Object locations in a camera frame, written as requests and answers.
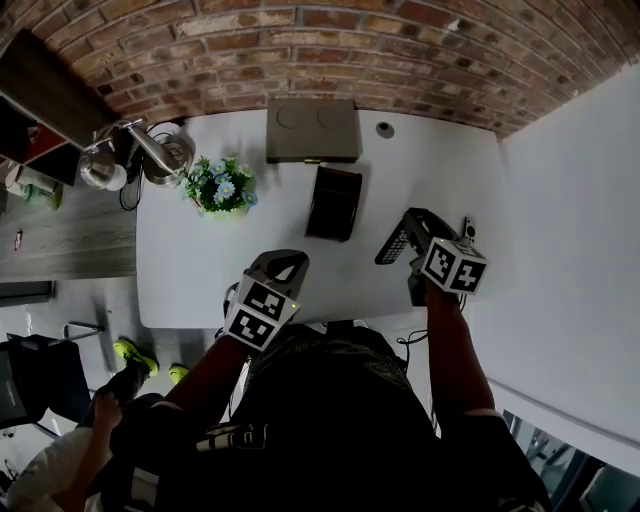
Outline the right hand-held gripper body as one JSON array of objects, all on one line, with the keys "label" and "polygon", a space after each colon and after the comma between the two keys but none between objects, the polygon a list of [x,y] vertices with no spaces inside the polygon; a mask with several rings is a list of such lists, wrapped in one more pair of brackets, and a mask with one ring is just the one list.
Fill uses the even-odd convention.
[{"label": "right hand-held gripper body", "polygon": [[411,304],[426,306],[427,281],[446,293],[475,295],[487,266],[487,259],[471,245],[435,237],[425,253],[410,262]]}]

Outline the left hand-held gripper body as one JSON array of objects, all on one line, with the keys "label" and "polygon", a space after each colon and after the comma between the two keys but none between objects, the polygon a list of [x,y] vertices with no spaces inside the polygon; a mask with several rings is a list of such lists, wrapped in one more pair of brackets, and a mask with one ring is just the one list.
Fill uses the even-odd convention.
[{"label": "left hand-held gripper body", "polygon": [[298,302],[244,275],[233,290],[222,334],[264,351],[299,310]]}]

